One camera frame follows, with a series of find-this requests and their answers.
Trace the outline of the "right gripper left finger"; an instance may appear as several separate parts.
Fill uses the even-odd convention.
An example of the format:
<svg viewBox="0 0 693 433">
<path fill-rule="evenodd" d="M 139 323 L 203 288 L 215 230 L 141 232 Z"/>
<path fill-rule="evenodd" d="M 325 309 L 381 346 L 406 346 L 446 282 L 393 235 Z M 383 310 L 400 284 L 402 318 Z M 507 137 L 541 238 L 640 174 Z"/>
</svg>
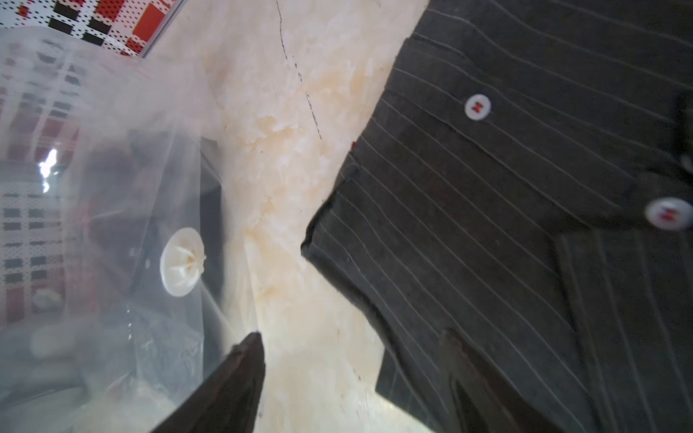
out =
<svg viewBox="0 0 693 433">
<path fill-rule="evenodd" d="M 252 432 L 265 373 L 262 335 L 253 332 L 233 346 L 212 375 L 153 432 Z"/>
</svg>

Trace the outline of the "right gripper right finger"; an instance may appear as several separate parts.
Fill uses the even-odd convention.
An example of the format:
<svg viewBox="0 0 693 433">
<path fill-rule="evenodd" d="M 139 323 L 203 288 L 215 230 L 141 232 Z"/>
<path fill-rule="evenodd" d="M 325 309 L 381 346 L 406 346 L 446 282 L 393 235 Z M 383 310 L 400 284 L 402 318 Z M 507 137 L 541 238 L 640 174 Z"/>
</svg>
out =
<svg viewBox="0 0 693 433">
<path fill-rule="evenodd" d="M 447 432 L 559 432 L 530 406 L 478 351 L 447 328 L 440 338 L 440 365 L 449 416 Z"/>
</svg>

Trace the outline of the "clear vacuum bag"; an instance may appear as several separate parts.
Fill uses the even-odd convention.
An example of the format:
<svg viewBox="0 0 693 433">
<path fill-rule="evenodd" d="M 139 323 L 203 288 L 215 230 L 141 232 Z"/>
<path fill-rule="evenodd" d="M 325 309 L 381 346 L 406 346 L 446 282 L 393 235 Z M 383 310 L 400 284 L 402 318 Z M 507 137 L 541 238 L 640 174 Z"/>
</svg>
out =
<svg viewBox="0 0 693 433">
<path fill-rule="evenodd" d="M 153 432 L 253 333 L 227 317 L 222 137 L 192 61 L 1 32 L 1 429 Z M 162 250 L 196 229 L 185 297 Z"/>
</svg>

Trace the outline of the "grey pinstripe garment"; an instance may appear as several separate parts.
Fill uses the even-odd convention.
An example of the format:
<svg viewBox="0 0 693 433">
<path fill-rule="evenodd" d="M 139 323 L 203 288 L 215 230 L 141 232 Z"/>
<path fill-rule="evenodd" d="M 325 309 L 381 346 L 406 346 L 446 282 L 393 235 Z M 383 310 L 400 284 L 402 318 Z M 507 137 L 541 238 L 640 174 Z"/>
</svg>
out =
<svg viewBox="0 0 693 433">
<path fill-rule="evenodd" d="M 691 431 L 691 2 L 432 1 L 301 252 L 433 432 L 447 328 L 559 432 Z"/>
</svg>

